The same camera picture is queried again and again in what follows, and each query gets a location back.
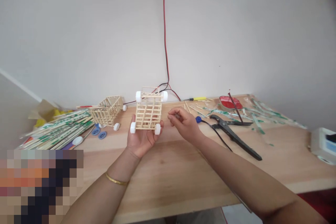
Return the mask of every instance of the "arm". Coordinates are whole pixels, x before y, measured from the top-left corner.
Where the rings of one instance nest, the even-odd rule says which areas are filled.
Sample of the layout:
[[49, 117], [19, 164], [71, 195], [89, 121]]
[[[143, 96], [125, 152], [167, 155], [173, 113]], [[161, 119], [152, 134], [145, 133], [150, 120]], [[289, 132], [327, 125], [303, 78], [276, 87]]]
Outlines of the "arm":
[[206, 137], [195, 117], [183, 108], [173, 108], [168, 112], [168, 119], [264, 223], [326, 223], [311, 206], [279, 181]]
[[[153, 131], [138, 130], [135, 134], [128, 131], [127, 147], [117, 160], [107, 169], [109, 177], [128, 182], [137, 168], [140, 159], [152, 148], [160, 135]], [[102, 174], [70, 207], [62, 220], [67, 223], [112, 223], [121, 199], [126, 191], [125, 185], [110, 181]]]

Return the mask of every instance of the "blue wheel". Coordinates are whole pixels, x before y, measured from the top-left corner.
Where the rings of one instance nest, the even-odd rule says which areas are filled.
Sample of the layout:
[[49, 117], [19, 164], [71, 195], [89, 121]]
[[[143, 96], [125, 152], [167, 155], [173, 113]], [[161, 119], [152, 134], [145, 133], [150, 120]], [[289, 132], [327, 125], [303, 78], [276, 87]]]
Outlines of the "blue wheel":
[[106, 132], [106, 131], [102, 131], [102, 132], [99, 134], [98, 138], [99, 138], [99, 139], [104, 139], [106, 136], [107, 136], [107, 132]]
[[200, 123], [202, 121], [202, 118], [201, 117], [196, 117], [196, 122], [197, 123]]
[[95, 128], [95, 129], [93, 129], [93, 131], [92, 131], [92, 135], [98, 135], [99, 134], [99, 132], [100, 132], [100, 128]]

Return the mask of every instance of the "electrical cable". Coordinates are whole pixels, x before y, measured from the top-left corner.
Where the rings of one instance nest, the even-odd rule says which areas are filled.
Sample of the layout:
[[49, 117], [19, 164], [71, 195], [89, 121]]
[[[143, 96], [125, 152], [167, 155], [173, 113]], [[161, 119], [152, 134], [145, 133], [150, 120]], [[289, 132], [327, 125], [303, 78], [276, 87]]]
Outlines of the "electrical cable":
[[224, 142], [223, 138], [219, 135], [219, 133], [217, 132], [217, 130], [216, 130], [215, 128], [213, 128], [212, 125], [211, 125], [210, 123], [208, 123], [208, 122], [206, 122], [206, 121], [203, 121], [203, 120], [201, 120], [201, 122], [208, 124], [208, 125], [209, 125], [209, 126], [216, 132], [217, 136], [219, 136], [219, 138], [221, 139], [221, 141], [223, 142], [223, 144], [225, 144], [225, 146], [226, 146], [230, 151], [232, 151], [231, 148], [226, 144], [226, 142]]
[[[179, 99], [179, 101], [181, 101], [180, 97], [177, 95], [177, 93], [172, 89], [172, 87], [169, 84], [170, 78], [169, 78], [169, 67], [168, 67], [167, 43], [166, 43], [166, 9], [165, 9], [165, 0], [163, 0], [163, 29], [164, 29], [164, 44], [165, 44], [164, 45], [164, 51], [165, 51], [165, 54], [166, 54], [166, 67], [167, 67], [168, 81], [164, 82], [164, 83], [161, 83], [156, 89], [158, 89], [160, 86], [166, 84], [167, 86], [163, 90], [161, 90], [160, 92], [165, 91], [165, 90], [171, 90], [176, 95], [176, 97]], [[123, 105], [129, 104], [129, 103], [133, 103], [133, 102], [136, 102], [136, 101], [130, 101], [130, 102], [124, 103]]]

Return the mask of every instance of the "white device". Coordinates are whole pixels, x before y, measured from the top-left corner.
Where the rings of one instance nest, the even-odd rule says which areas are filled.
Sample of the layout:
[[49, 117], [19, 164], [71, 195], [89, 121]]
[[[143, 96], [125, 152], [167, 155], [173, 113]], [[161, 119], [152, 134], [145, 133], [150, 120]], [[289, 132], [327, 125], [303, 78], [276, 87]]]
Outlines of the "white device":
[[325, 163], [336, 165], [336, 143], [328, 140], [327, 135], [336, 132], [326, 128], [318, 128], [311, 133], [310, 150]]

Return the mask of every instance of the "screwdriver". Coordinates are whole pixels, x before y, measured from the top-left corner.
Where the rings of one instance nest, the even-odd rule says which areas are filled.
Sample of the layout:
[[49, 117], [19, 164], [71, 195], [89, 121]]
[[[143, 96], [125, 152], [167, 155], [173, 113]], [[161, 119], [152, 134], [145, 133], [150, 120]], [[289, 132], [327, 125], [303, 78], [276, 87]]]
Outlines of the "screwdriver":
[[186, 100], [193, 101], [193, 100], [206, 100], [206, 99], [207, 99], [206, 97], [195, 97], [195, 98], [190, 98]]

